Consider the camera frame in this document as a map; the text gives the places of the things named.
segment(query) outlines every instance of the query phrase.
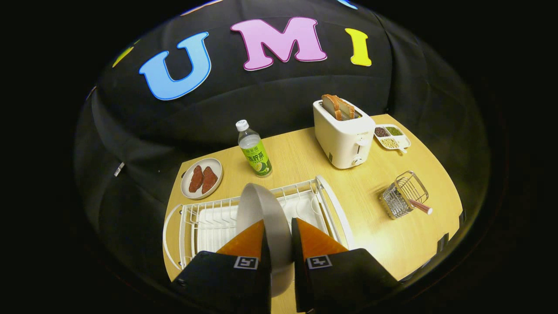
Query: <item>toaster knob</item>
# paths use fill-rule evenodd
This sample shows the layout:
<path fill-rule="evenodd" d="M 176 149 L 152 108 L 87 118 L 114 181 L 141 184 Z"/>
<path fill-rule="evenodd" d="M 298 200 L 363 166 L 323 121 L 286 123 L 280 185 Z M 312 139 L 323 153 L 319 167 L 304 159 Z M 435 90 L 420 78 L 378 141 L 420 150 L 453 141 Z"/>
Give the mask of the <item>toaster knob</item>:
<path fill-rule="evenodd" d="M 360 165 L 362 162 L 363 162 L 363 161 L 362 161 L 362 157 L 360 157 L 360 156 L 358 156 L 358 155 L 355 156 L 355 158 L 353 159 L 353 165 L 355 165 L 355 166 Z"/>

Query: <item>wooden table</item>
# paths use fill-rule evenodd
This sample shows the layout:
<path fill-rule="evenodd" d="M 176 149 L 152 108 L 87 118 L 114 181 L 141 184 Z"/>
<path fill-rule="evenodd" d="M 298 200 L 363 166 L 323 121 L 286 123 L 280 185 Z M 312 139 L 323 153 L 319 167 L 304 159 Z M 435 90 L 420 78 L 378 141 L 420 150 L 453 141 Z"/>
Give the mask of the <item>wooden table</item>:
<path fill-rule="evenodd" d="M 322 175 L 347 216 L 354 236 L 354 248 L 367 249 L 400 280 L 436 254 L 437 242 L 446 233 L 449 233 L 449 238 L 454 236 L 459 228 L 461 201 L 444 167 L 416 136 L 389 115 L 373 116 L 372 119 L 376 124 L 397 125 L 411 140 L 412 145 L 407 149 L 407 154 L 387 150 L 374 139 L 364 164 L 340 170 L 328 161 L 313 127 L 272 136 L 263 139 L 273 165 L 273 173 L 267 178 L 256 177 L 238 146 L 184 162 L 177 173 L 166 215 L 178 204 L 240 196 L 247 183 L 273 189 Z M 197 161 L 209 157 L 218 159 L 223 165 L 220 186 L 207 198 L 186 198 L 180 191 L 181 174 Z M 434 212 L 427 215 L 414 210 L 405 217 L 392 220 L 380 203 L 379 193 L 407 170 L 413 170 L 423 182 L 430 195 L 425 203 Z M 180 260 L 176 236 L 179 217 L 173 215 L 166 230 L 169 253 L 175 263 Z M 334 222 L 336 228 L 341 230 L 339 221 L 334 219 Z M 186 230 L 185 237 L 190 238 L 189 230 Z M 163 257 L 169 278 L 173 280 L 180 271 L 165 252 Z M 284 294 L 272 299 L 272 313 L 296 313 L 293 284 Z"/>

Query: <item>black cloth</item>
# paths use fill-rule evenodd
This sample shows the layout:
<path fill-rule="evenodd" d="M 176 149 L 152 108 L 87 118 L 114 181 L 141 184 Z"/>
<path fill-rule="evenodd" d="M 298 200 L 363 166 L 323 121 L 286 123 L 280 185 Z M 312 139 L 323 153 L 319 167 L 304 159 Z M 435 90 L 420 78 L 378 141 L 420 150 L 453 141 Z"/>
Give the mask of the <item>black cloth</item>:
<path fill-rule="evenodd" d="M 246 49 L 231 25 L 260 18 L 283 31 L 291 17 L 318 21 L 328 58 L 246 71 Z M 350 62 L 345 28 L 368 35 L 372 66 Z M 164 50 L 173 78 L 191 71 L 176 44 L 207 31 L 211 73 L 194 91 L 171 101 L 155 98 L 139 68 Z M 176 17 L 108 64 L 86 100 L 75 139 L 75 180 L 86 215 L 107 248 L 140 276 L 169 283 L 162 227 L 180 164 L 237 144 L 234 124 L 247 119 L 262 137 L 313 126 L 311 104 L 337 94 L 373 116 L 389 113 L 438 158 L 474 217 L 488 183 L 489 151 L 475 100 L 458 74 L 428 45 L 363 7 L 336 1 L 222 1 Z M 119 176 L 113 175 L 121 162 Z"/>

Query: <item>white plate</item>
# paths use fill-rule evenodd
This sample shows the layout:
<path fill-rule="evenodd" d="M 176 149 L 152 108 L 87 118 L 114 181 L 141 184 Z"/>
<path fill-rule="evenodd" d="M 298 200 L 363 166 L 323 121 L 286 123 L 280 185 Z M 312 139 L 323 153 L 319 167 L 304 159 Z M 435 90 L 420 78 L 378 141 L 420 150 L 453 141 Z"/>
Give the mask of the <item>white plate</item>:
<path fill-rule="evenodd" d="M 200 166 L 202 172 L 205 170 L 205 167 L 211 167 L 213 173 L 215 173 L 215 175 L 217 176 L 217 182 L 215 182 L 215 184 L 209 189 L 209 191 L 205 192 L 204 194 L 201 193 L 203 184 L 194 193 L 191 193 L 188 190 L 188 188 L 190 187 L 190 181 L 192 181 L 192 177 L 194 176 L 194 169 L 196 168 L 196 166 Z M 186 170 L 184 174 L 182 174 L 182 183 L 180 184 L 180 190 L 182 191 L 182 194 L 189 199 L 205 198 L 210 196 L 211 193 L 213 193 L 213 191 L 217 189 L 217 187 L 221 183 L 222 178 L 223 178 L 223 166 L 221 166 L 219 160 L 216 160 L 215 158 L 202 159 L 197 163 L 193 164 L 190 168 L 188 168 L 188 170 Z"/>
<path fill-rule="evenodd" d="M 248 183 L 242 190 L 237 213 L 237 234 L 263 219 L 271 257 L 271 297 L 289 288 L 295 279 L 292 238 L 281 204 L 265 187 Z"/>

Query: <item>bottle label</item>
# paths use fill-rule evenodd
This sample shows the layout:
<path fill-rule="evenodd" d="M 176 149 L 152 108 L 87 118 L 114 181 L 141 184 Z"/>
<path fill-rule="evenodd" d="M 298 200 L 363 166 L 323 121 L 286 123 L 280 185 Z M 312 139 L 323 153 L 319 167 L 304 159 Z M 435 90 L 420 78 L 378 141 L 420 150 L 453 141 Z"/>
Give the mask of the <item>bottle label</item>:
<path fill-rule="evenodd" d="M 257 175 L 266 175 L 271 171 L 271 162 L 267 157 L 266 149 L 263 148 L 262 140 L 252 148 L 242 149 L 242 152 Z"/>

